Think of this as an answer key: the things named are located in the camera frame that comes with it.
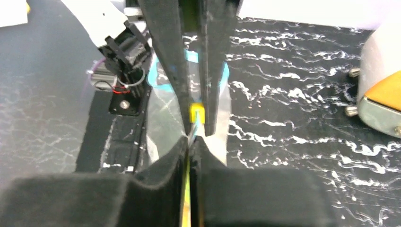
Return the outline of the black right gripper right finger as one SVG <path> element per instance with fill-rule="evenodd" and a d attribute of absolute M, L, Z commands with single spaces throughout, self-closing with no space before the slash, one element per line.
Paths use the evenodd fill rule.
<path fill-rule="evenodd" d="M 320 178 L 309 170 L 227 167 L 202 137 L 189 149 L 194 227 L 337 227 Z"/>

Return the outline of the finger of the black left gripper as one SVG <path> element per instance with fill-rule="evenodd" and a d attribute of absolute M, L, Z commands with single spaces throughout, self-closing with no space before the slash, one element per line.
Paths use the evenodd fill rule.
<path fill-rule="evenodd" d="M 205 108 L 205 136 L 216 131 L 219 83 L 230 41 L 237 23 L 238 0 L 200 0 L 198 40 L 201 100 Z"/>
<path fill-rule="evenodd" d="M 152 38 L 152 45 L 177 96 L 185 133 L 190 134 L 190 94 L 183 48 L 179 1 L 138 0 Z"/>

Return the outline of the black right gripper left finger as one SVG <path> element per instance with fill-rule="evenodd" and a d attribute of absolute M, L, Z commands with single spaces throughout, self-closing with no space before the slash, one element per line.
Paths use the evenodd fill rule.
<path fill-rule="evenodd" d="M 72 173 L 17 178 L 0 197 L 3 227 L 178 227 L 183 201 L 181 137 L 137 174 Z"/>

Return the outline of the clear blue zip top bag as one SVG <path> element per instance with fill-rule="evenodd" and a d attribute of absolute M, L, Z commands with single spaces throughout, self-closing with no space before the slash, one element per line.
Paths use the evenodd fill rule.
<path fill-rule="evenodd" d="M 198 55 L 193 51 L 185 51 L 187 59 L 190 94 L 194 103 L 190 107 L 192 132 L 190 141 L 201 136 L 210 152 L 224 165 L 227 163 L 227 134 L 231 115 L 231 97 L 228 88 L 229 68 L 223 63 L 222 78 L 219 82 L 219 100 L 215 133 L 205 136 L 203 126 L 204 108 L 201 104 L 200 80 L 198 75 Z M 164 69 L 156 55 L 153 55 L 148 72 L 147 83 L 150 93 L 147 109 L 147 150 L 150 163 L 154 163 L 166 155 L 176 141 L 185 135 L 177 96 L 165 75 Z"/>

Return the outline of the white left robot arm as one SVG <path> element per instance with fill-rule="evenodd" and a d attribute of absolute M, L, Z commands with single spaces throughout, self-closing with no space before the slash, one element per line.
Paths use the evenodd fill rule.
<path fill-rule="evenodd" d="M 131 42 L 147 40 L 137 27 L 108 0 L 66 0 L 71 11 L 88 33 L 91 41 L 106 58 L 108 68 L 117 75 L 129 75 L 134 64 L 128 59 Z M 186 133 L 190 133 L 192 116 L 190 83 L 182 36 L 196 32 L 201 105 L 204 108 L 206 136 L 216 131 L 219 83 L 229 38 L 237 24 L 240 0 L 140 0 L 139 8 L 148 27 L 153 50 L 175 92 Z"/>

